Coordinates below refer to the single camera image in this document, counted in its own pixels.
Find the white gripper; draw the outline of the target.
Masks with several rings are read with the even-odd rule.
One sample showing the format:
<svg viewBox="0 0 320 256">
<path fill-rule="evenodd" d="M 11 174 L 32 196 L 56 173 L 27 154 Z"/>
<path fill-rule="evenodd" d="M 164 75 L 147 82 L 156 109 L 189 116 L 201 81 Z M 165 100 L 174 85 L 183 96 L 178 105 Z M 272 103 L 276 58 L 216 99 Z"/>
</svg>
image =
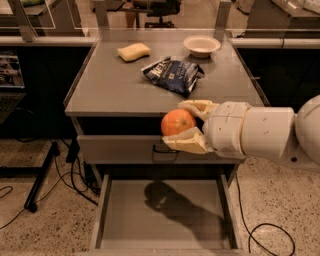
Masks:
<svg viewBox="0 0 320 256">
<path fill-rule="evenodd" d="M 219 157 L 244 159 L 241 147 L 242 126 L 251 105 L 246 102 L 214 103 L 210 100 L 184 100 L 180 110 L 204 122 L 203 133 L 193 127 L 177 135 L 164 136 L 163 142 L 172 150 L 207 154 L 215 152 Z"/>
</svg>

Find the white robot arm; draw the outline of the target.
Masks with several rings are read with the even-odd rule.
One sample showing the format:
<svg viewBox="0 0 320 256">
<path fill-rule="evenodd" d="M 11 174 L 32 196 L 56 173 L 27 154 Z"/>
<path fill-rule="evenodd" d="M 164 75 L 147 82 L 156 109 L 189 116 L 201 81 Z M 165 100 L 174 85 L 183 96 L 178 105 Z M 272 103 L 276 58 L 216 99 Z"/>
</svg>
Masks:
<svg viewBox="0 0 320 256">
<path fill-rule="evenodd" d="M 230 159 L 254 156 L 290 168 L 320 171 L 318 97 L 299 111 L 208 100 L 182 101 L 178 108 L 204 124 L 164 136 L 163 142 L 172 150 Z"/>
</svg>

